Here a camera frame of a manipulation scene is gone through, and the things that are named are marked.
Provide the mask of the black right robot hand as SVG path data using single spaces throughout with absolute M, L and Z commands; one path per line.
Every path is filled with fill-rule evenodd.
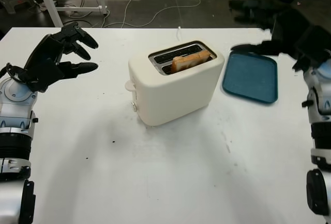
M 241 24 L 255 24 L 262 30 L 270 30 L 270 40 L 260 44 L 239 44 L 232 51 L 265 56 L 289 55 L 296 60 L 295 71 L 306 71 L 310 62 L 295 44 L 310 27 L 310 22 L 291 5 L 274 0 L 230 0 L 229 9 L 239 15 L 234 20 Z

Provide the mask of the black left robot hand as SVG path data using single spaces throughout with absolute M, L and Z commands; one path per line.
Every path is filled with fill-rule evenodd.
M 80 74 L 96 70 L 98 65 L 90 62 L 91 56 L 79 42 L 92 49 L 98 48 L 96 40 L 82 30 L 77 22 L 65 25 L 60 32 L 43 37 L 29 56 L 24 69 L 32 74 L 35 72 L 59 72 L 62 79 L 76 78 Z M 70 53 L 75 53 L 86 62 L 78 64 L 62 62 L 62 55 Z

